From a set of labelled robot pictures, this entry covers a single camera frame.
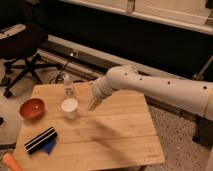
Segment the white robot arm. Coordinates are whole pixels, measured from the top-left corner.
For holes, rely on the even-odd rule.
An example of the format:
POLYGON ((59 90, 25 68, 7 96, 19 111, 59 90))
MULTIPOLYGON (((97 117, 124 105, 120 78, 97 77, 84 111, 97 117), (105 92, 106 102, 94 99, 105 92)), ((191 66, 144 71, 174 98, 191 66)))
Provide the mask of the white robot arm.
POLYGON ((213 82, 140 75, 131 65, 112 67, 93 82, 88 109, 94 110, 121 89, 142 92, 213 121, 213 82))

